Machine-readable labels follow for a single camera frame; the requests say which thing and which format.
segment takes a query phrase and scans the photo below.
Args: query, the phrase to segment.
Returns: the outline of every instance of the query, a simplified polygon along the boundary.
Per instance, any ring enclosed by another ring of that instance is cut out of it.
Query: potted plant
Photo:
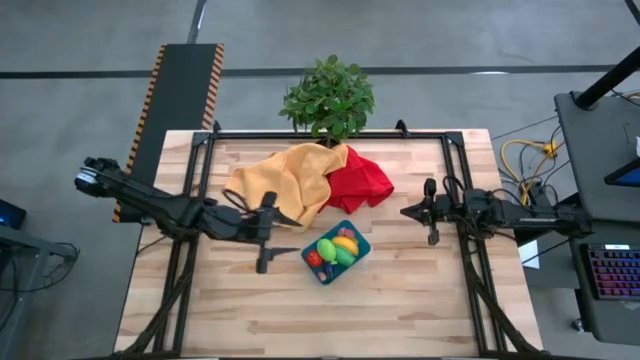
[[[279,113],[293,120],[293,128],[311,126],[313,137],[332,147],[351,134],[358,134],[373,114],[373,92],[367,74],[360,67],[348,67],[331,55],[326,62],[316,60],[316,68],[307,70],[298,86],[287,89],[284,109]]]

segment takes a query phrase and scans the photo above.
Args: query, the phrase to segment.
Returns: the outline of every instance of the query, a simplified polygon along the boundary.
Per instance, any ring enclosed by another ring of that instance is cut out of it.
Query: rgb keyboard
[[[640,249],[620,247],[584,246],[597,299],[640,300]]]

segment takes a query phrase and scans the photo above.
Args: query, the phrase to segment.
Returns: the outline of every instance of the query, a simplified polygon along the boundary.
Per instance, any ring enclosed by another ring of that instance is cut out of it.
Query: black and yellow striped edge
[[[147,120],[147,112],[149,111],[149,106],[151,106],[151,96],[153,95],[153,89],[156,87],[156,80],[158,78],[158,70],[160,70],[160,64],[162,63],[162,58],[164,56],[164,50],[166,45],[160,46],[160,50],[158,51],[158,56],[156,57],[156,63],[153,65],[153,72],[151,73],[151,81],[149,82],[149,88],[147,89],[147,95],[144,98],[144,105],[142,106],[142,114],[140,115],[140,120],[138,120],[138,127],[136,128],[136,135],[133,138],[133,144],[131,145],[131,151],[129,151],[129,159],[127,160],[127,165],[123,169],[126,174],[131,174],[131,169],[133,168],[133,162],[136,159],[136,153],[138,152],[138,145],[140,144],[140,137],[142,136],[142,130],[144,129],[144,123]],[[120,222],[120,210],[121,205],[119,201],[116,201],[116,207],[113,211],[113,222]]]
[[[220,83],[220,74],[222,73],[223,57],[224,45],[217,44],[216,54],[213,58],[213,65],[211,67],[207,99],[204,104],[204,112],[202,113],[202,128],[205,130],[213,129],[213,112],[216,110],[216,96],[218,95],[218,84]]]

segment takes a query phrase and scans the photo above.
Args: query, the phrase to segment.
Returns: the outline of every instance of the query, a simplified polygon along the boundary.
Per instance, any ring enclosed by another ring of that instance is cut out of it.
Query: concrete floor
[[[0,71],[149,69],[159,45],[186,41],[195,4],[5,0]],[[639,31],[622,0],[209,0],[198,42],[225,43],[225,68],[303,67],[331,53],[362,66],[604,65],[633,50]],[[599,76],[372,76],[377,106],[368,127],[402,118],[414,128],[499,135],[554,115],[554,94]],[[276,114],[296,81],[223,78],[216,118],[226,129],[288,128]],[[112,349],[140,228],[112,224],[113,203],[78,193],[72,180],[86,156],[124,161],[147,83],[0,80],[0,198],[29,211],[27,231],[82,251],[67,280],[38,294],[21,358]],[[638,88],[634,76],[618,89]],[[494,149],[511,138],[546,140],[556,126],[500,138]],[[517,152],[509,154],[514,164]],[[569,166],[551,183],[561,198],[575,191]],[[547,350],[637,358],[638,347],[599,343],[568,327],[578,314],[571,290],[530,290]]]

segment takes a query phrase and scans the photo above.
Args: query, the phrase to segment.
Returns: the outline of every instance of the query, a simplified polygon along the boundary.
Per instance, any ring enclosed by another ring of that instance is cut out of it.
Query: butcher block tabletop
[[[487,190],[500,188],[489,132],[460,131],[464,134],[474,186]],[[167,132],[156,187],[174,194],[182,191],[192,134],[192,131]],[[228,204],[221,190],[234,169],[255,164],[302,142],[216,140],[208,197]],[[332,284],[322,286],[299,252],[277,256],[269,263],[269,272],[260,275],[255,272],[256,246],[211,241],[202,235],[182,356],[477,355],[454,226],[438,224],[440,242],[428,246],[428,227],[399,212],[422,199],[427,177],[436,178],[438,192],[443,192],[440,184],[446,172],[440,141],[350,139],[347,144],[380,166],[395,186],[394,193],[377,207],[365,204],[352,215],[326,208],[303,233],[275,228],[268,246],[305,248],[348,219],[369,241],[371,253]],[[455,149],[452,151],[460,177],[458,157]],[[200,178],[202,159],[200,154],[196,181]],[[155,226],[145,227],[139,246],[160,236]],[[130,345],[158,309],[170,249],[171,240],[166,239],[135,260],[115,350]],[[500,306],[525,338],[540,348],[538,326],[515,242],[496,236],[487,241],[487,250]],[[169,320],[165,343],[170,344],[173,339],[176,312],[177,305]],[[482,316],[490,348],[495,348],[484,307]]]

